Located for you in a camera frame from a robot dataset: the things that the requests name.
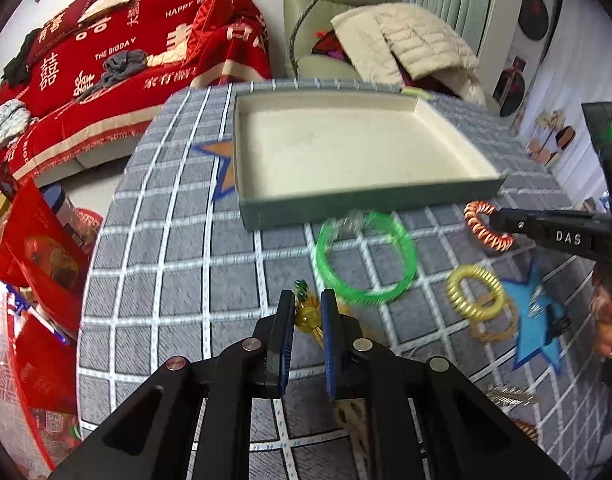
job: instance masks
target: star-shaped cutout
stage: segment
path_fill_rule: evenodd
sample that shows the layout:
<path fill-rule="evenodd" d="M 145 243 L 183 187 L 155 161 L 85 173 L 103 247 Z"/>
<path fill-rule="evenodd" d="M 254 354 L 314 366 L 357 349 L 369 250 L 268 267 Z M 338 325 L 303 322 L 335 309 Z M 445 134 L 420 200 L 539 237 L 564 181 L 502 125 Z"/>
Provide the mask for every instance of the star-shaped cutout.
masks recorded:
<path fill-rule="evenodd" d="M 212 194 L 212 202 L 224 198 L 235 190 L 235 167 L 232 163 L 232 139 L 217 142 L 204 142 L 196 144 L 193 149 L 206 155 L 216 155 L 219 160 L 217 173 L 217 186 Z"/>
<path fill-rule="evenodd" d="M 508 299 L 513 301 L 519 314 L 519 336 L 514 369 L 541 353 L 559 374 L 560 340 L 554 337 L 550 343 L 545 344 L 548 330 L 546 307 L 550 306 L 557 317 L 563 316 L 564 310 L 559 303 L 545 294 L 539 269 L 531 263 L 529 277 L 523 283 L 512 280 L 501 280 L 501 282 Z"/>

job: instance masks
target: white fluffy cloth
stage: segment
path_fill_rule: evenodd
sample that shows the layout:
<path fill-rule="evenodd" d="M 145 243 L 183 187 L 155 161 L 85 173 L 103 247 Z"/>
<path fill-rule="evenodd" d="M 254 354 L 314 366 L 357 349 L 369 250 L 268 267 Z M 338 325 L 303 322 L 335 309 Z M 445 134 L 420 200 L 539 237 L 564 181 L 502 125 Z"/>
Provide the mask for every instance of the white fluffy cloth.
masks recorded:
<path fill-rule="evenodd" d="M 337 39 L 364 81 L 403 84 L 397 60 L 414 81 L 427 75 L 463 99 L 486 105 L 472 49 L 441 18 L 415 4 L 357 7 L 335 16 Z"/>
<path fill-rule="evenodd" d="M 17 100 L 6 101 L 0 106 L 0 149 L 28 128 L 30 112 Z"/>

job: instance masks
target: gray plaid tablecloth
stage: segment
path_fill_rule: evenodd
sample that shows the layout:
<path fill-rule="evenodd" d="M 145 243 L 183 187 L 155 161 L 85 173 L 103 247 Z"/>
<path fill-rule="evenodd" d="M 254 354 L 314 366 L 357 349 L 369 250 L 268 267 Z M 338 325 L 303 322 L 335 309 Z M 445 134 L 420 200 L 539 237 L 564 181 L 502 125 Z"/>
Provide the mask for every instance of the gray plaid tablecloth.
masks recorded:
<path fill-rule="evenodd" d="M 209 200 L 218 160 L 191 149 L 197 142 L 232 136 L 236 92 L 295 91 L 295 86 L 293 81 L 268 81 L 181 91 L 150 124 L 110 205 L 87 282 L 77 368 L 84 434 L 168 357 L 216 356 L 249 336 L 255 321 L 273 312 L 279 292 L 296 279 L 323 287 L 312 259 L 319 226 L 246 232 L 236 195 Z M 299 86 L 395 91 L 360 83 Z M 437 96 L 431 102 L 499 170 L 510 172 L 494 201 L 497 206 L 570 206 L 553 178 L 526 158 L 499 119 L 452 98 Z M 535 391 L 539 404 L 506 411 L 536 424 L 542 448 L 571 478 L 585 478 L 608 394 L 597 380 L 600 360 L 592 352 L 592 263 L 537 249 L 521 237 L 507 253 L 488 251 L 465 230 L 463 208 L 455 204 L 396 213 L 417 244 L 417 278 L 399 299 L 380 308 L 354 308 L 354 313 L 397 354 L 419 348 L 416 358 L 444 355 L 481 389 L 503 383 Z M 359 288 L 394 283 L 401 277 L 399 258 L 383 243 L 371 232 L 341 240 L 332 265 Z M 521 280 L 531 258 L 544 274 L 547 292 L 566 306 L 573 325 L 562 337 L 559 376 L 541 356 L 513 371 L 514 342 L 484 346 L 471 338 L 467 321 L 444 292 L 448 273 L 459 264 L 477 263 L 502 278 Z M 473 286 L 472 292 L 480 290 Z M 500 317 L 486 328 L 500 331 L 507 324 Z M 291 368 L 283 400 L 254 402 L 250 478 L 366 478 L 362 460 L 334 423 L 323 351 L 299 331 Z"/>

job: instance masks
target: person's hand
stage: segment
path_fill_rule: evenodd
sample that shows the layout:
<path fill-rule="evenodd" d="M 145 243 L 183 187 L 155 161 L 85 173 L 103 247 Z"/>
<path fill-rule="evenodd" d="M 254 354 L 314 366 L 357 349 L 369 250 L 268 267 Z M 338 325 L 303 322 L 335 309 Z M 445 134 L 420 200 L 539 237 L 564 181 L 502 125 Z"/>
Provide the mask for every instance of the person's hand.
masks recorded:
<path fill-rule="evenodd" d="M 593 269 L 592 283 L 595 287 L 590 307 L 597 320 L 595 333 L 595 351 L 612 358 L 612 297 L 608 289 L 611 279 L 609 272 L 596 265 Z"/>

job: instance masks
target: green bracelet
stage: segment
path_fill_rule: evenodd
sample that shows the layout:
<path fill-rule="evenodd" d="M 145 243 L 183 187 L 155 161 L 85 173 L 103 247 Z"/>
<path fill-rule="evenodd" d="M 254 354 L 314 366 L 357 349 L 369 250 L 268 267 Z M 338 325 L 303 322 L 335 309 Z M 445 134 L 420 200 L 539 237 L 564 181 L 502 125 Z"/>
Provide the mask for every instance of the green bracelet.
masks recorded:
<path fill-rule="evenodd" d="M 417 251 L 415 243 L 410 238 L 406 229 L 399 222 L 393 221 L 389 215 L 377 212 L 370 212 L 359 220 L 360 225 L 355 219 L 327 220 L 321 227 L 317 248 L 315 250 L 315 262 L 317 270 L 326 283 L 326 286 L 333 288 L 343 299 L 353 304 L 374 304 L 381 305 L 387 301 L 394 300 L 402 294 L 413 281 L 417 273 Z M 375 229 L 384 232 L 390 238 L 390 242 L 395 246 L 402 257 L 404 277 L 402 280 L 389 290 L 373 292 L 370 290 L 358 290 L 344 283 L 331 269 L 326 258 L 330 245 L 337 239 L 340 227 L 348 226 L 359 230 L 362 227 Z"/>

